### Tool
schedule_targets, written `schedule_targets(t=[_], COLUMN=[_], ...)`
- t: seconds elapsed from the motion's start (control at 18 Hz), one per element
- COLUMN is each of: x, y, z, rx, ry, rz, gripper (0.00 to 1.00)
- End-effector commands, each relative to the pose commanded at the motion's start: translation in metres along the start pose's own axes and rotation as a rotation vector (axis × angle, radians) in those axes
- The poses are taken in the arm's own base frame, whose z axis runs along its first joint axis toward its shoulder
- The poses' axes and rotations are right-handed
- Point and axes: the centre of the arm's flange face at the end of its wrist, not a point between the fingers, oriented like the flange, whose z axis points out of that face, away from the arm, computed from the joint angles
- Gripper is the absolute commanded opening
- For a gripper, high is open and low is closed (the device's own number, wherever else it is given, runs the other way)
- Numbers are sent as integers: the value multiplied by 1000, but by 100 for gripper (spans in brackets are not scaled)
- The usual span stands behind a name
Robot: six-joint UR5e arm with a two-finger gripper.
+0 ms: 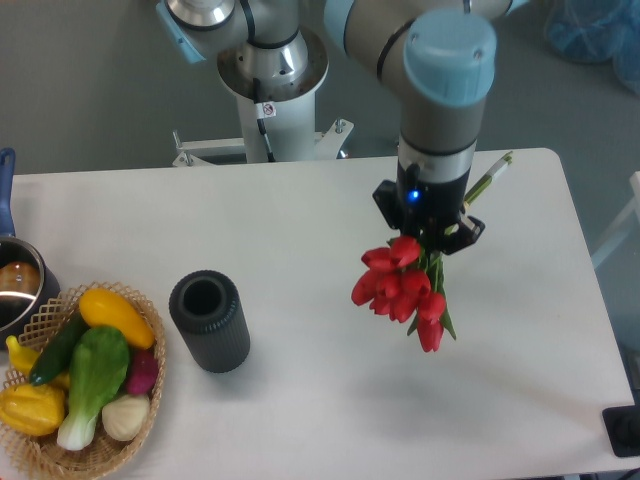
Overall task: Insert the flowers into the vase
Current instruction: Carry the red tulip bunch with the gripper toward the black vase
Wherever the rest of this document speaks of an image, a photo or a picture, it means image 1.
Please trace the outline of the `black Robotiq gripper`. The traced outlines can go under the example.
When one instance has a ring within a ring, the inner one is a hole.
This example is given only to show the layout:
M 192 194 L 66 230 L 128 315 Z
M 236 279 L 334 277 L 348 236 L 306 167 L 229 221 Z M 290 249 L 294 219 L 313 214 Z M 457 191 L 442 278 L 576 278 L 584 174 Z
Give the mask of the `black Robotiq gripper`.
M 372 198 L 392 230 L 423 235 L 428 252 L 452 255 L 475 244 L 485 230 L 483 221 L 463 213 L 469 173 L 464 153 L 401 152 L 396 181 L 383 180 Z

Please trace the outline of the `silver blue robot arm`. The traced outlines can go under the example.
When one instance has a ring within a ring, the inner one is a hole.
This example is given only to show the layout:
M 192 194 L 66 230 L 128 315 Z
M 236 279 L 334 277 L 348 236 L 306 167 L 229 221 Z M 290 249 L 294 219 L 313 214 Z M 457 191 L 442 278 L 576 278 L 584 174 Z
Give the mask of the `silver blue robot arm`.
M 326 34 L 401 104 L 397 177 L 374 200 L 390 228 L 453 254 L 483 223 L 463 196 L 495 75 L 492 20 L 511 1 L 328 1 Z M 296 1 L 161 1 L 157 14 L 190 63 L 213 60 L 237 101 L 247 160 L 311 160 L 315 94 L 328 71 Z

